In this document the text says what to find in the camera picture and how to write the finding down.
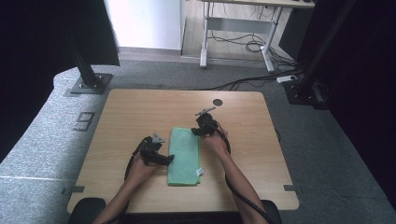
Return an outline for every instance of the round hole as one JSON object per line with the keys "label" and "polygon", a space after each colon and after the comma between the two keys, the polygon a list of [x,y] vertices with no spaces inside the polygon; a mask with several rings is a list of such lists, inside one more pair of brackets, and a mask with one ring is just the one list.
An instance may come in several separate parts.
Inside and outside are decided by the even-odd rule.
{"label": "round hole", "polygon": [[222,101],[220,99],[216,99],[213,101],[213,104],[216,106],[221,106],[222,105]]}

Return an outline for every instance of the white wall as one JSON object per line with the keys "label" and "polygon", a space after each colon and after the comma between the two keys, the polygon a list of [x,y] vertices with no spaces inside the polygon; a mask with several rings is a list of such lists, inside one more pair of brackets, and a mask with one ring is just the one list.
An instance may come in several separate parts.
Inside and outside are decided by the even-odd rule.
{"label": "white wall", "polygon": [[105,0],[118,47],[181,49],[185,0]]}

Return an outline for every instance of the human arm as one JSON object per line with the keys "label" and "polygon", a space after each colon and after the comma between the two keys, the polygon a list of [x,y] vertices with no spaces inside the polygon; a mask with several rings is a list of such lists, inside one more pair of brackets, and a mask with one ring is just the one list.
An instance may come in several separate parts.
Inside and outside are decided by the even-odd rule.
{"label": "human arm", "polygon": [[125,182],[121,185],[117,194],[93,223],[104,223],[113,217],[116,217],[129,202],[134,191],[144,183],[158,167],[159,165],[156,164],[146,165],[140,156],[140,152],[137,153]]}
{"label": "human arm", "polygon": [[[264,208],[256,190],[251,186],[248,179],[242,173],[242,171],[237,167],[231,154],[228,152],[227,147],[218,133],[212,135],[207,135],[201,137],[202,142],[211,148],[224,169],[224,172],[230,182],[230,184],[236,189],[236,191],[242,193],[242,195],[249,199],[251,202],[255,203],[262,211]],[[247,203],[243,202],[233,193],[233,200],[235,205],[241,215],[244,224],[250,223],[267,223],[267,221],[253,208],[251,208]]]}

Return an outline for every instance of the floor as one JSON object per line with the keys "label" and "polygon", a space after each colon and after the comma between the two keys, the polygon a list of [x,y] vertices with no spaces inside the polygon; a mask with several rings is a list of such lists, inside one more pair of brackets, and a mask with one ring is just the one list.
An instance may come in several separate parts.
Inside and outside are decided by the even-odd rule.
{"label": "floor", "polygon": [[[187,4],[189,9],[202,8],[200,1],[187,1]],[[214,15],[249,17],[252,14],[251,18],[257,18],[255,9],[236,10],[233,6],[216,4]],[[182,57],[177,50],[120,49],[121,67],[95,66],[95,72],[114,75],[110,89],[188,90],[268,75],[262,70],[265,64],[260,54],[247,52],[244,46],[214,40],[209,42],[210,63],[206,70],[200,69],[200,11],[203,12],[194,10],[195,14],[187,14]],[[262,14],[271,12],[271,8],[265,8]],[[274,48],[281,29],[280,24]],[[234,38],[241,34],[218,32],[216,35]],[[109,91],[103,96],[65,97],[77,77],[77,69],[71,69],[54,79],[55,89],[42,112],[1,163],[0,223],[65,223],[68,219],[65,208],[71,188]],[[281,135],[280,145],[300,201],[297,210],[281,211],[283,223],[396,223],[395,211],[331,113],[288,104],[282,87],[274,81],[262,85],[255,88],[245,84],[239,91],[264,94]],[[95,113],[90,129],[85,133],[72,131],[79,113],[84,111]]]}
{"label": "floor", "polygon": [[[201,43],[204,36],[204,4],[200,1],[187,1],[186,9],[186,27],[182,55],[183,57],[197,58],[201,55]],[[274,7],[244,6],[222,3],[215,3],[210,9],[210,15],[214,17],[260,21],[270,21],[272,19],[273,12]],[[283,9],[272,44],[273,48],[282,52],[283,50],[278,47],[278,43],[280,37],[282,36],[283,30],[285,29],[290,12],[290,8]],[[251,35],[236,32],[213,31],[213,33],[209,32],[208,36],[211,37],[212,34],[213,36],[224,39],[235,39],[243,35]],[[256,36],[256,40],[267,37],[267,35]],[[235,42],[243,43],[242,45],[239,45],[227,43],[225,41],[220,42],[213,38],[209,38],[207,52],[208,58],[261,62],[262,55],[260,53],[253,53],[246,50],[246,43],[251,40],[251,36],[235,40]]]}

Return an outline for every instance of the green cloth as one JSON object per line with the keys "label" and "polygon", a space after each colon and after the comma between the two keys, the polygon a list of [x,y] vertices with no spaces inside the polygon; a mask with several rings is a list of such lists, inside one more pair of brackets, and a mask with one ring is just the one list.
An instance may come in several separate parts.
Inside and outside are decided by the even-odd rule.
{"label": "green cloth", "polygon": [[201,167],[199,139],[191,129],[172,128],[169,155],[175,155],[168,166],[169,186],[195,186],[200,182],[196,172]]}

